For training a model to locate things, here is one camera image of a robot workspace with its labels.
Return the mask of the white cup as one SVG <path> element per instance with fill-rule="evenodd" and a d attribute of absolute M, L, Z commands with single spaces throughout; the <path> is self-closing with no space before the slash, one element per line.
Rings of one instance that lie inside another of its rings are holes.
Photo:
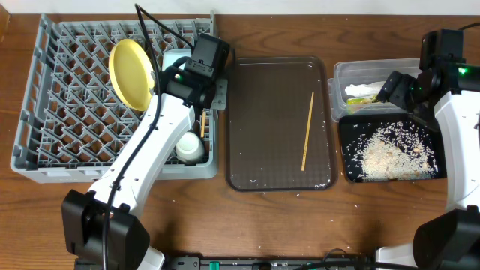
<path fill-rule="evenodd" d="M 205 154 L 202 140 L 193 132 L 188 131 L 175 145 L 178 160 L 185 164 L 198 164 Z"/>

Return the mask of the white napkin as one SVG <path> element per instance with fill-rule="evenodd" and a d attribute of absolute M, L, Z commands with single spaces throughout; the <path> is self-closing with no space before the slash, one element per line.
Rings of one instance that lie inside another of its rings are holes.
<path fill-rule="evenodd" d="M 354 98 L 362 98 L 370 95 L 377 95 L 384 85 L 384 81 L 372 82 L 369 84 L 350 84 L 345 88 L 345 92 L 348 96 Z"/>

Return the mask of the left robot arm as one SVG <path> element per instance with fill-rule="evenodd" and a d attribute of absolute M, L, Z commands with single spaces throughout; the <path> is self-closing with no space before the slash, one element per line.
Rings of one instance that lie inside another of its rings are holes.
<path fill-rule="evenodd" d="M 167 158 L 212 107 L 230 45 L 201 34 L 190 56 L 159 70 L 134 40 L 109 55 L 115 93 L 144 116 L 112 166 L 86 193 L 70 190 L 61 204 L 66 249 L 102 269 L 162 269 L 165 255 L 150 245 L 140 222 L 146 199 Z"/>

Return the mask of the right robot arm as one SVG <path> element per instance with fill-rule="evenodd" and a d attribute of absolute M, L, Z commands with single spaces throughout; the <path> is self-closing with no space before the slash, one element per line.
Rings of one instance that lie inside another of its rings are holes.
<path fill-rule="evenodd" d="M 377 95 L 440 133 L 448 193 L 445 214 L 409 244 L 379 248 L 374 269 L 479 268 L 479 66 L 463 48 L 463 29 L 425 34 L 418 76 L 394 71 Z"/>

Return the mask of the wooden chopstick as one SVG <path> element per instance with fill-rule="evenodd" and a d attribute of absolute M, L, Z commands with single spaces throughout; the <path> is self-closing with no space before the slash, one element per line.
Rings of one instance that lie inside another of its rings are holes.
<path fill-rule="evenodd" d="M 313 107 L 314 107 L 314 95 L 315 93 L 312 91 L 310 96 L 310 104 L 309 104 L 309 110 L 307 115 L 307 126 L 305 131 L 305 138 L 304 138 L 304 148 L 303 148 L 303 154 L 302 154 L 302 160 L 301 160 L 302 172 L 305 171 L 307 155 L 308 155 L 308 143 L 309 143 L 309 136 L 311 131 L 311 119 L 312 119 L 312 113 L 313 113 Z"/>
<path fill-rule="evenodd" d="M 206 129 L 206 109 L 202 110 L 201 115 L 201 125 L 200 125 L 200 138 L 205 137 L 205 129 Z"/>

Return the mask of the light blue bowl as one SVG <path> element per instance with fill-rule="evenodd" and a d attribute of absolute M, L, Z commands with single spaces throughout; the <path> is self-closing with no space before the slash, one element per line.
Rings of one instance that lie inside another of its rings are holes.
<path fill-rule="evenodd" d="M 163 54 L 161 70 L 166 70 L 181 57 L 191 57 L 191 49 L 170 49 Z"/>

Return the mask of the yellow plate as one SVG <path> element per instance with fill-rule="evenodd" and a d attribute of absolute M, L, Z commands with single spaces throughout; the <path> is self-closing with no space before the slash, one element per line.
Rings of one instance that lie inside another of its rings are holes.
<path fill-rule="evenodd" d="M 120 40 L 109 54 L 108 68 L 113 89 L 121 102 L 133 110 L 146 111 L 155 82 L 145 50 L 135 40 Z"/>

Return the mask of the green snack wrapper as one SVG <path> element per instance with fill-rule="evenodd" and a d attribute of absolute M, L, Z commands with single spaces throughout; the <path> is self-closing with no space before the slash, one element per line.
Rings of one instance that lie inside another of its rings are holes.
<path fill-rule="evenodd" d="M 374 95 L 364 96 L 364 97 L 349 98 L 347 100 L 347 103 L 348 104 L 372 104 L 377 101 L 378 101 L 377 96 L 374 94 Z"/>

